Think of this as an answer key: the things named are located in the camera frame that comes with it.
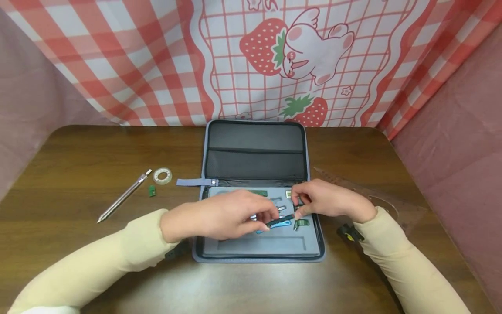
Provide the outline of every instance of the tape roll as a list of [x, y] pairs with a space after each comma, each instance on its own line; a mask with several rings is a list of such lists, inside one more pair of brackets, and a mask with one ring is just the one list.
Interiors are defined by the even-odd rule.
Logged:
[[[159, 175], [161, 175], [162, 173], [166, 174], [166, 177], [164, 179], [159, 178]], [[172, 178], [173, 178], [173, 174], [171, 173], [171, 171], [168, 168], [159, 168], [159, 169], [155, 170], [155, 172], [154, 172], [154, 181], [157, 184], [160, 184], [160, 185], [167, 184], [171, 181]]]

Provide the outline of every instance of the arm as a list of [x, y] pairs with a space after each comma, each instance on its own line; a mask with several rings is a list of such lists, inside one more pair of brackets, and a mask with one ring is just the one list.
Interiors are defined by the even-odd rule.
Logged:
[[407, 314], [470, 313], [436, 267], [408, 241], [398, 223], [381, 207], [356, 229], [365, 238], [364, 253], [389, 280]]
[[177, 245], [162, 236], [160, 220], [166, 212], [140, 217], [47, 268], [23, 289], [9, 314], [36, 306], [81, 308], [126, 273], [155, 266]]
[[470, 313], [453, 287], [406, 238], [398, 223], [363, 196], [322, 180], [293, 186], [292, 200], [300, 207], [295, 218], [310, 213], [349, 216], [364, 236], [367, 254], [384, 272], [407, 314]]
[[126, 273], [155, 266], [184, 238], [225, 240], [269, 230], [263, 221], [249, 219], [254, 214], [268, 220], [279, 218], [279, 211], [269, 199], [247, 191], [221, 194], [140, 217], [123, 230], [47, 268], [21, 291], [8, 313], [35, 314], [44, 306], [50, 309], [43, 313], [78, 313]]

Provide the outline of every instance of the forearm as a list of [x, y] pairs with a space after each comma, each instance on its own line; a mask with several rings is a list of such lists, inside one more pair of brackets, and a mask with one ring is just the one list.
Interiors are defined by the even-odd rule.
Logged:
[[163, 238], [159, 224], [165, 212], [140, 217], [52, 265], [23, 289], [9, 313], [36, 306], [81, 308], [124, 274], [155, 266], [177, 245]]
[[382, 269], [407, 314], [470, 313], [436, 267], [406, 238], [383, 209], [364, 224], [354, 223], [364, 236], [364, 253]]

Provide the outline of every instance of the left hand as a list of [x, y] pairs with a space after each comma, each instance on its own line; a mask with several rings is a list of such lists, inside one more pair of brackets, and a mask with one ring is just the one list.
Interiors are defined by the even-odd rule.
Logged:
[[161, 218], [161, 230], [167, 243], [193, 236], [235, 239], [258, 230], [268, 231], [264, 222], [250, 219], [254, 214], [279, 218], [277, 207], [269, 199], [236, 190], [176, 207]]

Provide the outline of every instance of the open tool case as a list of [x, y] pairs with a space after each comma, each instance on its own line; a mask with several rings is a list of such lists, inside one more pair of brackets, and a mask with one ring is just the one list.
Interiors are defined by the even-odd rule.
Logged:
[[[298, 123], [211, 121], [206, 128], [202, 174], [179, 179], [183, 186], [201, 186], [200, 199], [234, 189], [248, 189], [286, 206], [291, 186], [309, 180], [307, 141]], [[317, 215], [305, 217], [308, 226], [271, 228], [239, 239], [218, 241], [196, 237], [193, 257], [205, 263], [309, 263], [324, 258], [325, 245]]]

